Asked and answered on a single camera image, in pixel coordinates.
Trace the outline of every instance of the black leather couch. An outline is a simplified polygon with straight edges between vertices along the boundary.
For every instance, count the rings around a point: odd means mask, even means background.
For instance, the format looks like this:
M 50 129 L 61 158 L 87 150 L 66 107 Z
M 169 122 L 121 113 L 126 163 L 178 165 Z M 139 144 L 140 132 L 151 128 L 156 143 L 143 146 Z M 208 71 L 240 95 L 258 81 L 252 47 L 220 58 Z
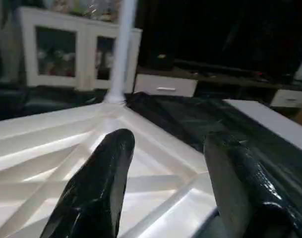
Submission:
M 24 117 L 102 102 L 105 90 L 0 84 L 0 120 Z

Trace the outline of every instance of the white cabinet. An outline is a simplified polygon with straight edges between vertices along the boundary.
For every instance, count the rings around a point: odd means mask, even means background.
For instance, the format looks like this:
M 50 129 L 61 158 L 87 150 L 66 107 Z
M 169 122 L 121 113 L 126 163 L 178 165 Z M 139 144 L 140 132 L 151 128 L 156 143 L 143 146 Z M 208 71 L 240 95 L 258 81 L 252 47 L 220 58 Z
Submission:
M 107 89 L 118 26 L 112 23 L 22 7 L 25 68 L 29 86 Z M 133 29 L 125 92 L 133 89 L 141 30 Z

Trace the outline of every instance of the drawer handle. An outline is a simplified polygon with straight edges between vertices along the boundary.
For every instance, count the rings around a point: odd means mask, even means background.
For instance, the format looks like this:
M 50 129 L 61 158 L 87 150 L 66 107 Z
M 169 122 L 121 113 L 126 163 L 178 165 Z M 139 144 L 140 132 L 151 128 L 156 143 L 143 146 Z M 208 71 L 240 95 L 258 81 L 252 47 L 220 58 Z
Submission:
M 171 91 L 171 92 L 175 92 L 176 88 L 164 88 L 164 87 L 158 87 L 156 89 L 157 91 Z
M 295 102 L 296 99 L 295 98 L 287 98 L 286 101 L 289 101 L 289 102 Z

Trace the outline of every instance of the white pole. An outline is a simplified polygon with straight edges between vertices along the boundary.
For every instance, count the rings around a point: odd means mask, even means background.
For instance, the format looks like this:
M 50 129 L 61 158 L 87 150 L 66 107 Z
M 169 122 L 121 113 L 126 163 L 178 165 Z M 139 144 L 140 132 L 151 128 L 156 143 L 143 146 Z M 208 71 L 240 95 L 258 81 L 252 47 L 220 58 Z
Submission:
M 123 103 L 124 82 L 126 78 L 127 57 L 130 44 L 131 30 L 135 18 L 136 0 L 123 0 L 120 12 L 119 36 L 116 39 L 114 64 L 111 71 L 111 87 L 105 96 L 108 103 Z

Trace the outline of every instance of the cabinet drawer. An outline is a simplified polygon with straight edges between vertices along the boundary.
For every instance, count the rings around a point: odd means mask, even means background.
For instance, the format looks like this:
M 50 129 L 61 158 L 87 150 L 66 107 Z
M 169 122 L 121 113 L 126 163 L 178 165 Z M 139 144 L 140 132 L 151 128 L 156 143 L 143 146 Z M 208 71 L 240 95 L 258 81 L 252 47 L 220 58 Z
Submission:
M 138 74 L 134 91 L 155 95 L 192 97 L 196 85 L 197 81 L 192 79 Z
M 302 92 L 281 89 L 275 94 L 271 106 L 300 108 L 302 107 Z

